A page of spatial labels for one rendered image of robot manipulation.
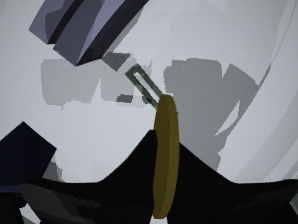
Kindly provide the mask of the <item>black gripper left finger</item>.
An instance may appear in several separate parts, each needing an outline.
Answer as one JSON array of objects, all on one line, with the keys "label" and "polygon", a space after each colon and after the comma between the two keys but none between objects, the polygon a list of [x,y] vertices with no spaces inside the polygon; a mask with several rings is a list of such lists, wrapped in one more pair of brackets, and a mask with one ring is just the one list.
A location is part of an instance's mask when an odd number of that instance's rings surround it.
[{"label": "black gripper left finger", "polygon": [[157,135],[148,131],[116,169],[100,183],[31,179],[21,196],[36,216],[60,224],[150,224]]}]

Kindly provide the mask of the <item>gold coin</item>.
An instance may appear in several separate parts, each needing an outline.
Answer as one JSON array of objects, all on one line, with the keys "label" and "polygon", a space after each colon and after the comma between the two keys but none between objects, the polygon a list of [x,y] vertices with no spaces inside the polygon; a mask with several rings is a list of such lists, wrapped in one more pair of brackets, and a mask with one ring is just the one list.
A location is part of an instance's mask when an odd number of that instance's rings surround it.
[{"label": "gold coin", "polygon": [[154,220],[165,218],[176,193],[178,161],[178,143],[180,143],[180,125],[176,103],[170,95],[161,95],[154,115],[153,131],[157,135],[156,168],[154,168],[153,196]]}]

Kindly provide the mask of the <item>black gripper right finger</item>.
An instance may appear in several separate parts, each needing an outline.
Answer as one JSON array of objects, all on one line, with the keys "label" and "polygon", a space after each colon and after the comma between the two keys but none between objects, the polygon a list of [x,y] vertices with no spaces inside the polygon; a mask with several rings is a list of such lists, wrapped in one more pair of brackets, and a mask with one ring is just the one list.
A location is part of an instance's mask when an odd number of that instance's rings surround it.
[{"label": "black gripper right finger", "polygon": [[298,180],[273,183],[233,183],[178,143],[176,193],[168,224],[231,224],[239,217],[293,200]]}]

